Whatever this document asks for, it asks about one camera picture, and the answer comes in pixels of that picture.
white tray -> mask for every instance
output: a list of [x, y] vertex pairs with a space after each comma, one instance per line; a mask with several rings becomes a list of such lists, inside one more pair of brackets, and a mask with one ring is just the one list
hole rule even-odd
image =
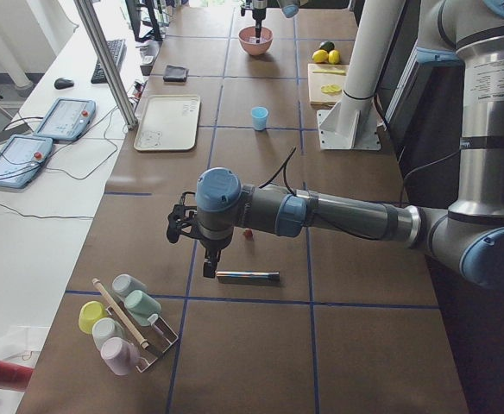
[[200, 96], [153, 95], [145, 106], [137, 151], [188, 151], [196, 143]]

white desk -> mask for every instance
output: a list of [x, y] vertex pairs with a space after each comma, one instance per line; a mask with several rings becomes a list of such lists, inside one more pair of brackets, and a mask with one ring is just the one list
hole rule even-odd
[[[120, 74], [129, 90], [136, 79], [142, 80], [133, 34], [116, 3], [97, 3], [96, 10], [106, 39], [126, 38]], [[21, 107], [20, 116], [44, 116], [57, 97], [77, 97], [94, 100], [97, 114], [92, 123], [101, 120], [116, 103], [107, 84], [90, 82], [96, 60], [87, 33], [80, 26]], [[53, 84], [59, 77], [73, 79], [74, 87], [55, 90]], [[109, 120], [107, 116], [84, 137], [55, 154], [47, 167], [85, 176], [115, 149], [104, 135], [118, 147], [122, 145], [126, 128], [120, 112], [112, 114], [110, 126]], [[56, 144], [54, 150], [63, 145]], [[39, 216], [94, 216], [117, 156], [118, 151], [85, 180], [44, 170], [25, 189], [0, 189], [0, 203]], [[91, 219], [24, 218], [0, 207], [0, 338], [10, 327], [50, 326], [90, 226]], [[0, 341], [1, 356], [7, 345]], [[35, 358], [27, 364], [34, 365]], [[0, 390], [0, 413], [15, 411], [21, 397], [20, 392]]]

pen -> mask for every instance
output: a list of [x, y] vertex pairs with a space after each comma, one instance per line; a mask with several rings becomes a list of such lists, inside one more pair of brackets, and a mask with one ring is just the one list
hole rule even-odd
[[279, 281], [279, 272], [216, 272], [216, 276], [221, 280], [248, 279], [248, 280], [271, 280]]

lime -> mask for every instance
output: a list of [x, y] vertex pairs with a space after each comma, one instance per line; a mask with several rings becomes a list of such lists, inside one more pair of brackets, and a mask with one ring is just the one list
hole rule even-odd
[[326, 50], [327, 52], [330, 52], [332, 49], [335, 48], [335, 44], [332, 41], [322, 41], [321, 44], [319, 45], [319, 48], [322, 50]]
[[315, 63], [324, 63], [327, 61], [329, 54], [326, 50], [319, 49], [313, 52], [312, 59]]

brown tabletop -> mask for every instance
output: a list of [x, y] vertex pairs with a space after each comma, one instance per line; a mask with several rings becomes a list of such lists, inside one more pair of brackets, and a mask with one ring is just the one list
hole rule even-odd
[[[401, 176], [381, 137], [378, 152], [321, 151], [308, 103], [307, 64], [322, 40], [349, 63], [356, 35], [347, 10], [269, 9], [273, 46], [250, 57], [236, 38], [239, 10], [176, 11], [142, 104], [156, 94], [198, 94], [197, 145], [143, 154], [128, 133], [106, 185], [20, 413], [462, 413], [462, 388], [424, 257], [399, 244], [321, 229], [293, 239], [235, 229], [219, 270], [279, 271], [278, 285], [202, 277], [204, 250], [165, 236], [167, 214], [207, 168], [226, 166], [260, 184], [292, 147], [297, 188], [395, 202]], [[186, 66], [165, 84], [167, 64]], [[255, 132], [249, 111], [270, 109]], [[180, 342], [145, 373], [117, 377], [77, 326], [120, 273], [143, 281]]]

